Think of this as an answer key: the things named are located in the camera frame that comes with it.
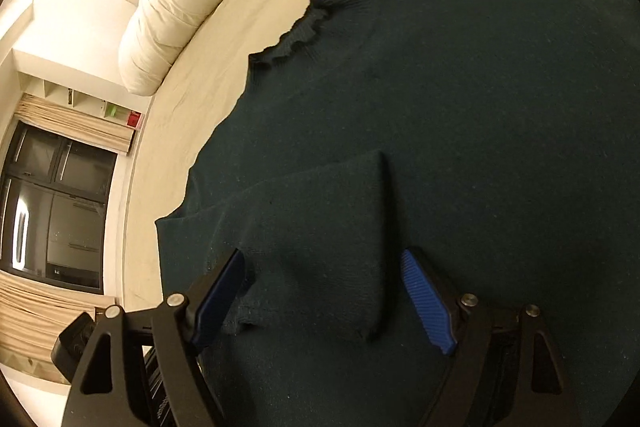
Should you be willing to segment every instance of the knit fabric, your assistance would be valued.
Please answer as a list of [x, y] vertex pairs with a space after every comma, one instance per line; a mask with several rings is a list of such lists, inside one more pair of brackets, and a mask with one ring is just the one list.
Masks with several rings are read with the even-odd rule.
[[447, 361], [399, 284], [417, 245], [539, 305], [601, 426], [640, 367], [639, 82], [637, 0], [310, 0], [158, 221], [165, 294], [249, 253], [202, 360], [228, 425], [418, 425]]

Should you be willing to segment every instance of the beige curtain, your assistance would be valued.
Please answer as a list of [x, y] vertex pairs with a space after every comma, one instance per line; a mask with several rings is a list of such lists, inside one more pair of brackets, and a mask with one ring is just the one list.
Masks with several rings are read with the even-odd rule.
[[72, 140], [127, 153], [134, 130], [25, 93], [15, 111], [19, 120]]
[[0, 271], [0, 362], [35, 377], [65, 383], [51, 362], [60, 332], [82, 312], [95, 318], [113, 297], [50, 286]]

